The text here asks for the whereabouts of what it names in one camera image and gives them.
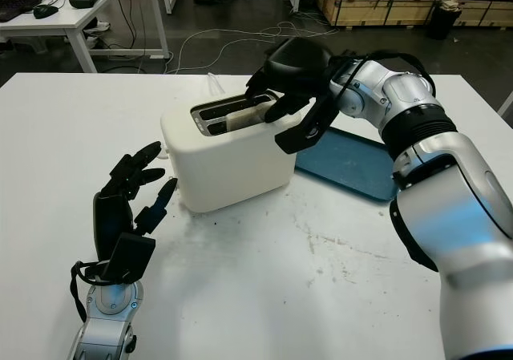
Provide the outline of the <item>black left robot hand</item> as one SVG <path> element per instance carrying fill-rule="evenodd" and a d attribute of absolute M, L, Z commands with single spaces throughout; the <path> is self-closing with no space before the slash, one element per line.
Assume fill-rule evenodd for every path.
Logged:
<path fill-rule="evenodd" d="M 124 155 L 109 173 L 107 184 L 93 199 L 94 238 L 97 257 L 105 261 L 114 252 L 122 233 L 143 236 L 152 233 L 167 215 L 167 206 L 178 180 L 171 178 L 160 189 L 155 203 L 134 216 L 129 202 L 145 184 L 157 181 L 165 174 L 163 168 L 148 165 L 160 154 L 162 144 L 153 142 L 133 156 Z"/>

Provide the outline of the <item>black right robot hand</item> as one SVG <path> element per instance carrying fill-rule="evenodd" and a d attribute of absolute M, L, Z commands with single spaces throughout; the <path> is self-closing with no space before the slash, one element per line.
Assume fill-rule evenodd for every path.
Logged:
<path fill-rule="evenodd" d="M 286 39 L 266 53 L 263 65 L 246 84 L 245 97 L 253 99 L 267 90 L 281 94 L 265 112 L 266 123 L 292 115 L 326 91 L 332 57 L 332 51 L 319 42 L 302 37 Z"/>

